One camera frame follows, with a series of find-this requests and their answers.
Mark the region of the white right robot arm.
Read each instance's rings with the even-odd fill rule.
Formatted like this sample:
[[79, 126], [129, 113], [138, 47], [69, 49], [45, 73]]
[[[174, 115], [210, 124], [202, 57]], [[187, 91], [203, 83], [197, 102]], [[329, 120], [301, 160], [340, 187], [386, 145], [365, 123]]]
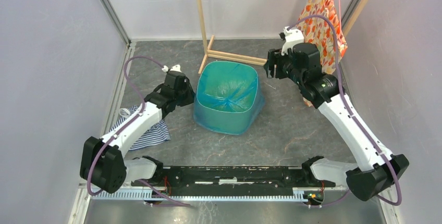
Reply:
[[307, 186], [320, 181], [342, 185], [358, 199], [368, 201], [395, 186], [409, 166], [403, 154], [395, 155], [369, 129], [354, 109], [339, 79], [322, 71], [320, 52], [314, 44], [299, 43], [283, 52], [270, 49], [264, 64], [270, 78], [293, 81], [315, 109], [335, 127], [355, 163], [316, 156], [303, 163], [301, 180]]

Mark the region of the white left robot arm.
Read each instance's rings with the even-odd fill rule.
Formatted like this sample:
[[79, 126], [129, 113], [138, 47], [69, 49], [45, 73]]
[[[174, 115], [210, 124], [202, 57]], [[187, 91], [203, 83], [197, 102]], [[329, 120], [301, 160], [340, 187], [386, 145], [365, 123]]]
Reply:
[[89, 137], [83, 146], [80, 177], [86, 180], [90, 195], [115, 193], [127, 182], [144, 179], [151, 186], [163, 182], [164, 173], [151, 158], [125, 160], [135, 142], [177, 106], [194, 102], [195, 93], [188, 77], [177, 70], [142, 98], [137, 110], [121, 125], [100, 138]]

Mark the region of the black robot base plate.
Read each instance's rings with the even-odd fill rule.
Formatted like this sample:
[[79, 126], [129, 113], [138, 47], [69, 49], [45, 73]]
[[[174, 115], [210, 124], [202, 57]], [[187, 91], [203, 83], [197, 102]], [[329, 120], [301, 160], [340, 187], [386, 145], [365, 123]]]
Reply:
[[147, 182], [167, 187], [172, 196], [289, 196], [293, 188], [322, 189], [334, 182], [313, 176], [300, 166], [166, 166], [158, 165]]

